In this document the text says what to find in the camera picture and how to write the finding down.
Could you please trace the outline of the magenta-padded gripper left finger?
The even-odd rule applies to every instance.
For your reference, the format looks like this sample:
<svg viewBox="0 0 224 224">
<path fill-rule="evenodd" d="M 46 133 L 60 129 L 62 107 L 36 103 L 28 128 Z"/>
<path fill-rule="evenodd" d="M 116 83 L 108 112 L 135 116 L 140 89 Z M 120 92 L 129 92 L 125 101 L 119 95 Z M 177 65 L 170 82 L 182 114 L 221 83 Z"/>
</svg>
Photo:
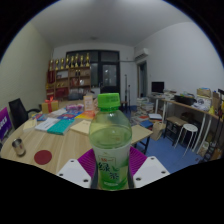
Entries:
<svg viewBox="0 0 224 224">
<path fill-rule="evenodd" d="M 96 189 L 98 171 L 94 151 L 90 149 L 78 159 L 69 159 L 57 176 L 83 188 Z"/>
</svg>

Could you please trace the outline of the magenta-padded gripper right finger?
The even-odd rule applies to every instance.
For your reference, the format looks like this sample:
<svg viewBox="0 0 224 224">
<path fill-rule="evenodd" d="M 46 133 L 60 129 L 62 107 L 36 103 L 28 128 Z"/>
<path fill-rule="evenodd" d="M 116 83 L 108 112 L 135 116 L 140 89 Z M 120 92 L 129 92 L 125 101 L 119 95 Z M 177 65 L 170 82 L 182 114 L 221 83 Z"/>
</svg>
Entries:
<svg viewBox="0 0 224 224">
<path fill-rule="evenodd" d="M 168 170 L 155 156 L 147 157 L 134 147 L 130 148 L 128 172 L 130 189 L 141 188 L 168 175 Z"/>
</svg>

